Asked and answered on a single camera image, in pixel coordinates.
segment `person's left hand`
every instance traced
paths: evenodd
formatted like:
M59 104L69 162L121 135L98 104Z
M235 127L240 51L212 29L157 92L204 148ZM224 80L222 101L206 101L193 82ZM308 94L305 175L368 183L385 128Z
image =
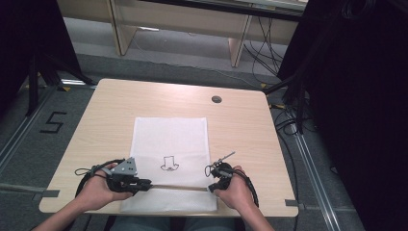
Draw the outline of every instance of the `person's left hand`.
M106 168L111 169L115 164L110 164ZM106 176L102 170L96 171L97 174ZM81 206L82 210L99 210L105 205L131 197L131 192L112 192L106 184L106 179L98 176L91 177L85 184L81 192L74 199Z

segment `white paper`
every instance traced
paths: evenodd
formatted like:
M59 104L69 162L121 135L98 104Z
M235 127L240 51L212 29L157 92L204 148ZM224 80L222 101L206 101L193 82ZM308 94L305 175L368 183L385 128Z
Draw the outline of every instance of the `white paper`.
M207 188L210 164L206 118L138 117L132 140L138 177L153 185ZM217 198L210 192L151 189L122 202L121 212L212 212Z

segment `wooden table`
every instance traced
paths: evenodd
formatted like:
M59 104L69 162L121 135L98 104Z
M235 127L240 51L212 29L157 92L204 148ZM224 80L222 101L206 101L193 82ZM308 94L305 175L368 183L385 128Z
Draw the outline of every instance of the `wooden table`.
M212 101L215 95L220 103ZM227 163L242 166L251 178L262 213L297 215L297 207L285 204L294 200L293 189L263 93L113 79L99 82L51 180L47 190L59 190L59 196L43 198L39 208L55 213L74 198L82 178L75 169L129 157L136 117L207 117L211 162L235 150ZM119 209L120 202L113 202L92 213ZM219 201L216 213L199 216L238 215Z

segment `floor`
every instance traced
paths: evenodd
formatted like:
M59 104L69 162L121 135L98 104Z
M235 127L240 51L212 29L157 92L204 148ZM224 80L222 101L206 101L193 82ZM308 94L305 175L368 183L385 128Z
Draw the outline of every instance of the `floor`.
M139 30L127 54L119 57L115 52L111 25L71 18L66 18L65 24L83 72L95 81L109 77L245 90L261 90L263 86L279 83L279 79L272 77L267 69L254 63L245 50L240 65L232 67L227 38ZM259 49L263 54L268 52L261 42L252 42L255 50L249 41L245 44L253 53ZM274 44L273 48L283 57L287 47ZM264 60L272 65L269 59ZM72 78L65 73L61 76ZM269 95L268 103L282 104L284 92L285 89L281 89ZM81 87L69 90L44 87L40 90L44 104L38 116L14 147L7 165L0 168L0 230L27 230L49 216L38 210L39 192L52 178L92 93L93 89ZM27 119L27 100L28 89L22 88L10 111L0 118L0 147L7 146L19 124ZM285 111L270 111L275 125L285 125L288 119ZM41 132L52 129L46 121L55 112L65 113L57 114L57 119L64 122L61 130L54 134ZM313 118L313 112L308 111L307 116ZM319 128L312 119L306 120L303 126L304 139L341 230L364 230L342 181L331 169L329 155L319 137ZM297 218L268 218L269 222L276 230L331 230L321 211L310 172L305 167L291 126L277 128L281 128L278 132L282 151L300 209ZM17 192L16 189L4 190L4 185L25 188ZM102 230L106 220L106 216L83 215L72 230Z

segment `black line drawing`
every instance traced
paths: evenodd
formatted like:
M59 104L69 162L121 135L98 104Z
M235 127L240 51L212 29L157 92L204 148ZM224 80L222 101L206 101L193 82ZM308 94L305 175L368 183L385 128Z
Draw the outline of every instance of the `black line drawing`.
M165 164L161 166L162 170L173 171L179 167L179 165L174 164L174 156L166 156L163 157L163 159L165 160Z
M47 122L45 124L57 124L58 125L57 130L55 130L55 131L39 130L41 133L55 134L55 133L58 133L60 131L60 128L63 126L63 123L62 122L53 122L53 121L51 121L51 119L52 119L52 117L54 115L66 115L66 113L64 113L64 112L54 112L54 113L52 113L51 116L48 117L48 120L47 120Z

